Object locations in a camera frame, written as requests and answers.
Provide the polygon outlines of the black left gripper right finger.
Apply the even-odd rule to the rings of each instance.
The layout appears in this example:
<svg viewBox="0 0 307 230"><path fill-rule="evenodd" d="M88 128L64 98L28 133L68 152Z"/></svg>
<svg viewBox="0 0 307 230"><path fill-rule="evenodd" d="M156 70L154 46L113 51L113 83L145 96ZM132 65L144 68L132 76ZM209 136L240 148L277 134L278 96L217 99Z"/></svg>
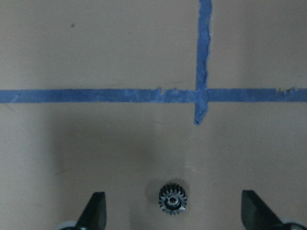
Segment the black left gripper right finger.
<svg viewBox="0 0 307 230"><path fill-rule="evenodd" d="M242 191L241 221L246 230L287 229L287 226L253 190Z"/></svg>

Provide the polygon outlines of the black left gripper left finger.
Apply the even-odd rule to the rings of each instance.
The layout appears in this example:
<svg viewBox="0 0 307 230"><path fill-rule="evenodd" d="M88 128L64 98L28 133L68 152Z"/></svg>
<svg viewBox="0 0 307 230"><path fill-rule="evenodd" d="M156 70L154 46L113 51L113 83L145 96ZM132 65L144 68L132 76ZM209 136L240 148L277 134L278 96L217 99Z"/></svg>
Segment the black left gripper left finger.
<svg viewBox="0 0 307 230"><path fill-rule="evenodd" d="M106 196L105 192L92 194L75 228L78 230L104 230L106 227Z"/></svg>

